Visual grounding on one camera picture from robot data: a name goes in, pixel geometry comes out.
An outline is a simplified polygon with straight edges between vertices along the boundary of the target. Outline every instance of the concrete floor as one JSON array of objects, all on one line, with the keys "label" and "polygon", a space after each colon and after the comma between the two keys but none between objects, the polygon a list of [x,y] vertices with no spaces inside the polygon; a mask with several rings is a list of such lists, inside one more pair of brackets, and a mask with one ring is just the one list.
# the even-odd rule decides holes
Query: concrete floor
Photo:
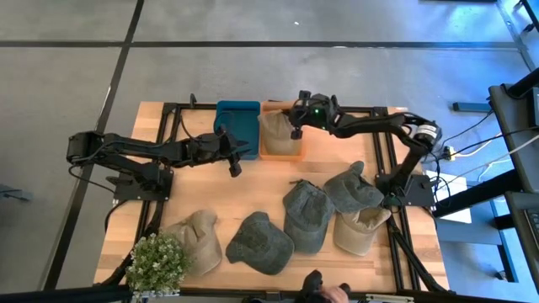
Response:
[{"label": "concrete floor", "polygon": [[[502,6],[521,29],[529,21],[523,10],[512,11],[512,3],[503,1]],[[4,0],[0,40],[123,40],[135,4],[136,0]],[[539,59],[535,34],[527,35],[525,42],[532,57]],[[144,5],[135,40],[511,42],[512,38],[494,4],[153,0]],[[35,195],[29,203],[0,202],[0,293],[39,288],[74,185],[64,160],[67,137],[94,127],[118,55],[116,48],[0,48],[0,183]],[[528,72],[514,49],[131,49],[106,131],[128,136],[141,101],[187,102],[190,93],[204,103],[224,98],[287,99],[309,89],[334,93],[344,105],[405,106],[436,120],[446,136],[452,136],[483,116],[453,113],[450,104],[482,101],[488,86],[515,81]],[[452,144],[465,146],[498,132],[491,117]],[[504,152],[502,141],[482,151],[485,158]],[[470,157],[443,163],[442,171],[458,174],[476,162]],[[510,163],[496,166],[485,178],[509,168]],[[468,177],[475,180],[480,173]],[[103,182],[108,174],[97,168],[92,179]],[[91,285],[110,201],[110,194],[89,187],[59,287]],[[530,279],[515,286],[485,274],[485,267],[501,269],[495,248],[495,253],[468,244],[443,244],[442,249],[451,288],[458,293],[514,299],[517,290],[527,287],[525,299],[539,301]],[[464,267],[457,262],[461,258],[487,265]],[[462,272],[473,278],[462,279]]]}]

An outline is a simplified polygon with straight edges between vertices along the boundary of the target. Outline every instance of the teal bin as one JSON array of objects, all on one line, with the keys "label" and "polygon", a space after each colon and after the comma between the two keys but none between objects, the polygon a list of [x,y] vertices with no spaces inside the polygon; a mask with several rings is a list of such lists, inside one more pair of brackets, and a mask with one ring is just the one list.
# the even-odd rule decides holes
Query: teal bin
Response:
[{"label": "teal bin", "polygon": [[214,131],[219,125],[225,125],[237,140],[248,144],[239,148],[242,160],[256,160],[259,157],[260,138],[260,102],[259,101],[228,101],[217,102],[216,118],[213,123]]}]

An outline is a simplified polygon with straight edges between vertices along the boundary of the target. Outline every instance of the wooden table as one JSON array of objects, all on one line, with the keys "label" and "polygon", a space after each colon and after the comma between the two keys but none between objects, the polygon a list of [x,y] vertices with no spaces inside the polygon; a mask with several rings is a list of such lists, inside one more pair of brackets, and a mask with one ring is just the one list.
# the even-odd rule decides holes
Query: wooden table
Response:
[{"label": "wooden table", "polygon": [[[132,137],[155,141],[163,103],[143,102],[140,105]],[[182,110],[185,126],[193,135],[212,132],[214,110]],[[343,140],[326,131],[303,128],[303,144],[307,155],[302,162],[241,161],[243,172],[231,178],[228,162],[175,169],[170,200],[165,204],[162,227],[176,223],[200,209],[213,209],[218,215],[216,234],[223,251],[221,264],[208,274],[188,277],[183,287],[228,290],[299,290],[305,277],[314,269],[323,274],[325,285],[346,282],[352,291],[393,292],[396,290],[392,271],[387,228],[382,226],[369,253],[358,257],[334,245],[334,218],[321,251],[308,256],[295,253],[288,266],[278,275],[269,276],[251,269],[245,263],[230,264],[225,249],[243,219],[256,210],[268,213],[279,228],[284,224],[283,196],[292,188],[290,181],[307,179],[318,186],[355,161],[365,163],[363,176],[371,183],[377,172],[372,135],[357,135]],[[179,139],[185,138],[179,131]],[[401,162],[408,148],[394,138],[397,159]],[[388,166],[387,149],[385,163]],[[424,266],[436,281],[448,287],[435,224],[423,209],[407,207],[410,233]],[[141,212],[141,201],[127,202],[110,217],[94,281],[108,278],[130,251]],[[406,257],[400,252],[405,287],[411,289]]]}]

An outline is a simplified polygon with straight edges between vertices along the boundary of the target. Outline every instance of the green plant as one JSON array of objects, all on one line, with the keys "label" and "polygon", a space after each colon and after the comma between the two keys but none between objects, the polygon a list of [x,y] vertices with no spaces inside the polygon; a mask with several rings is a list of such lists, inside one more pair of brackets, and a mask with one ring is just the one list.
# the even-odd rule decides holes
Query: green plant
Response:
[{"label": "green plant", "polygon": [[137,299],[142,293],[161,296],[179,290],[191,265],[177,238],[167,232],[142,237],[131,256],[133,264],[125,276]]}]

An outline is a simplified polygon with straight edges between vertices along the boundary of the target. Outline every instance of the beige cap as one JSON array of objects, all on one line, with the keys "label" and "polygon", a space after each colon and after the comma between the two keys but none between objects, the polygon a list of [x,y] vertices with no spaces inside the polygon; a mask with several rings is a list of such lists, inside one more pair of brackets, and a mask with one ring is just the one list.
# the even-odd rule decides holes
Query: beige cap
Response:
[{"label": "beige cap", "polygon": [[199,210],[166,228],[190,255],[193,261],[190,274],[201,276],[221,262],[221,245],[213,228],[216,221],[217,215],[212,210]]},{"label": "beige cap", "polygon": [[280,110],[270,111],[259,116],[261,140],[271,155],[298,155],[302,147],[299,140],[291,139],[294,130],[288,117]]},{"label": "beige cap", "polygon": [[391,216],[391,211],[369,207],[351,214],[337,213],[335,245],[349,253],[365,256],[374,242],[376,230]]}]

